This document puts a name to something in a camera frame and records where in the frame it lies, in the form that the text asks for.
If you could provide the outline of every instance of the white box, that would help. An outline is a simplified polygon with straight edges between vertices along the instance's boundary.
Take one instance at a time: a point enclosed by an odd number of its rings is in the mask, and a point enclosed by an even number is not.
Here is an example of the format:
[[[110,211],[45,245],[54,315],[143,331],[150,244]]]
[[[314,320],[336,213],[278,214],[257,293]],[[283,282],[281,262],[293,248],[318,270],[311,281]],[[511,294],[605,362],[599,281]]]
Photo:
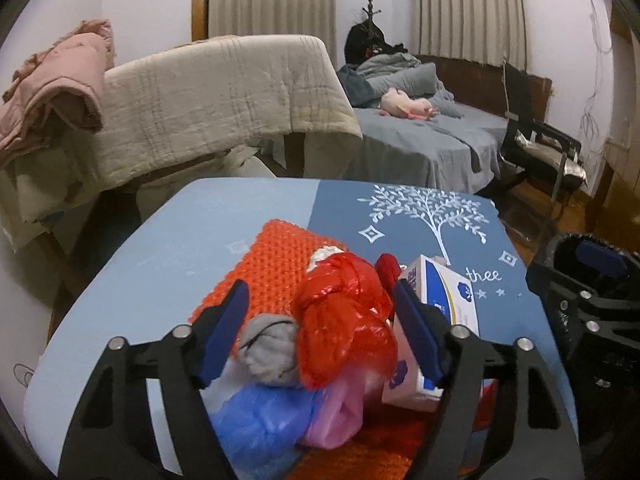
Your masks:
[[[462,324],[478,332],[478,314],[471,282],[426,256],[407,267],[400,278],[406,279],[421,302],[438,307],[451,324]],[[442,390],[424,378],[404,336],[398,316],[394,318],[394,335],[398,341],[396,375],[385,383],[382,402],[419,412],[434,412]]]

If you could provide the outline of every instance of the pink blanket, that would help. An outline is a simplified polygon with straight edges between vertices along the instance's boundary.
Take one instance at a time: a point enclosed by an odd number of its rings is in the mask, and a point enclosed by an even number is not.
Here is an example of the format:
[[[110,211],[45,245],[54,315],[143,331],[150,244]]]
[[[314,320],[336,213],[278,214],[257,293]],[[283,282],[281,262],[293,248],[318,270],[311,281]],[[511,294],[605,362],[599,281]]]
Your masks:
[[[46,146],[50,113],[69,126],[102,126],[104,72],[113,67],[108,20],[82,22],[50,49],[29,57],[14,73],[0,107],[0,168],[23,153]]]

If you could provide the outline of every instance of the white quilt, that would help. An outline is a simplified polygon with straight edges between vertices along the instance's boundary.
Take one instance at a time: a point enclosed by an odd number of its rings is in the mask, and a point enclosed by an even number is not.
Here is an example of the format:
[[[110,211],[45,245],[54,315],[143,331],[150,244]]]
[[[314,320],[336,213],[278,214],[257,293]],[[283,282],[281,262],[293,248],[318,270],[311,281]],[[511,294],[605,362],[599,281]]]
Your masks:
[[[0,172],[0,219],[14,247],[42,231],[33,221],[201,155],[299,132],[304,176],[341,178],[362,141],[324,44],[311,36],[214,38],[105,78],[101,131],[67,130],[49,155]]]

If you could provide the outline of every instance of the blue flower logo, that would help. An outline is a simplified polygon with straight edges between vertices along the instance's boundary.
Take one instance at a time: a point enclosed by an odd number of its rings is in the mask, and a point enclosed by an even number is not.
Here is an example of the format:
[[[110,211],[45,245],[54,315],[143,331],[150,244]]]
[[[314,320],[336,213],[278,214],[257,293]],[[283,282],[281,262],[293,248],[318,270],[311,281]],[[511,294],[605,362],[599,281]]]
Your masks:
[[[389,387],[393,390],[400,386],[400,384],[404,383],[404,378],[406,377],[407,372],[409,371],[409,367],[406,364],[405,360],[398,361],[398,366],[396,367],[396,374],[389,381]]]
[[[460,296],[471,303],[471,298],[473,296],[471,295],[471,288],[466,283],[458,283],[458,292],[460,293]]]

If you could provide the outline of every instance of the white tree print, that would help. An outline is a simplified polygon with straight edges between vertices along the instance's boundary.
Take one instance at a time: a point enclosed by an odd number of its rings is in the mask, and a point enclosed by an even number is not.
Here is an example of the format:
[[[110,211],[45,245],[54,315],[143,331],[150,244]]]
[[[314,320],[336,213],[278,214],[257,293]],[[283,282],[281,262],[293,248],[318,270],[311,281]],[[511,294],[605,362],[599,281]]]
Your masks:
[[[359,198],[358,201],[368,202],[373,208],[369,217],[375,224],[385,216],[399,214],[422,220],[435,235],[447,265],[451,262],[442,241],[443,226],[463,227],[465,231],[471,231],[480,237],[483,244],[486,243],[486,234],[481,231],[479,224],[488,224],[489,221],[478,212],[480,203],[463,198],[453,191],[375,184],[371,197]]]

